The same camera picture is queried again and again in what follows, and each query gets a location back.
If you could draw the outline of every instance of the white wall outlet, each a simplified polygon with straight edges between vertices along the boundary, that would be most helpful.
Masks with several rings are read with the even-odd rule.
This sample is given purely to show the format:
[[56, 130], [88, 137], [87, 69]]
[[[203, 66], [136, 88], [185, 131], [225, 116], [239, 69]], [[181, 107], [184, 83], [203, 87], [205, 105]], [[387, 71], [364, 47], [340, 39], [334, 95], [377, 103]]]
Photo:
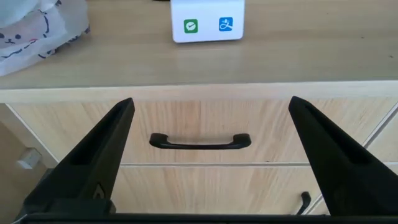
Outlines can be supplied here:
[[171, 0], [170, 3], [176, 43], [243, 37], [245, 0]]
[[35, 148], [27, 148], [18, 160], [18, 164], [24, 169], [33, 169], [42, 158]]

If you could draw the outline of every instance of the blue icon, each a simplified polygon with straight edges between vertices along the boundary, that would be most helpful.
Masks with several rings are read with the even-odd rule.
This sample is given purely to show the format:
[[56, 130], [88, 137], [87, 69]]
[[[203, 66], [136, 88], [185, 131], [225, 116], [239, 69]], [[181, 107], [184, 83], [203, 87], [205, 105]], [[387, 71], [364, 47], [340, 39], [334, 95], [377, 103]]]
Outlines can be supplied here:
[[221, 32], [232, 31], [234, 26], [234, 19], [232, 17], [221, 17], [218, 29]]

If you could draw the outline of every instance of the green icon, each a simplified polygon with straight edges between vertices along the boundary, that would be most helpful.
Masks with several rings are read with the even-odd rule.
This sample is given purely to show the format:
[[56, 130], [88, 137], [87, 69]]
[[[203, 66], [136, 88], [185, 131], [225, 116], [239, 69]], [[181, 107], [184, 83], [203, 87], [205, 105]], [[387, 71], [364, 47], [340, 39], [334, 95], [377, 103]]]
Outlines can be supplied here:
[[184, 20], [184, 31], [186, 34], [196, 34], [198, 32], [198, 20], [197, 19], [185, 19]]

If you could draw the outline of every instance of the drawer front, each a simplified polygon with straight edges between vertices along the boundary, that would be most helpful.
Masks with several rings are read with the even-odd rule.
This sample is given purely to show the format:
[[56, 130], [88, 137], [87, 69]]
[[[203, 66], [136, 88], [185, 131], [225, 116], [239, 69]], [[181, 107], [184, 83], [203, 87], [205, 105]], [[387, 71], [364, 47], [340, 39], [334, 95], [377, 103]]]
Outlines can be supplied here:
[[320, 193], [309, 167], [121, 167], [118, 212], [295, 214], [300, 194]]
[[369, 145], [368, 150], [384, 162], [398, 162], [398, 116], [392, 114], [391, 120], [377, 135], [377, 138]]
[[[307, 162], [288, 112], [290, 100], [137, 101], [122, 163]], [[358, 142], [364, 142], [396, 103], [391, 98], [312, 100], [317, 108]], [[106, 103], [11, 105], [58, 159], [112, 108]], [[152, 133], [171, 142], [226, 143], [248, 133], [252, 144], [240, 150], [157, 149]]]

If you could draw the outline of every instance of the plastic bag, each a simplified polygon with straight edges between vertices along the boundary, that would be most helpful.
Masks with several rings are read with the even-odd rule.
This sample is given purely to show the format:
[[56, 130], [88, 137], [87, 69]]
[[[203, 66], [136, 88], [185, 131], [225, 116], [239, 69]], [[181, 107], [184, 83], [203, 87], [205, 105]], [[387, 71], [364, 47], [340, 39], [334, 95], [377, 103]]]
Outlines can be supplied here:
[[85, 0], [1, 1], [0, 8], [22, 10], [0, 17], [0, 76], [35, 64], [90, 31]]

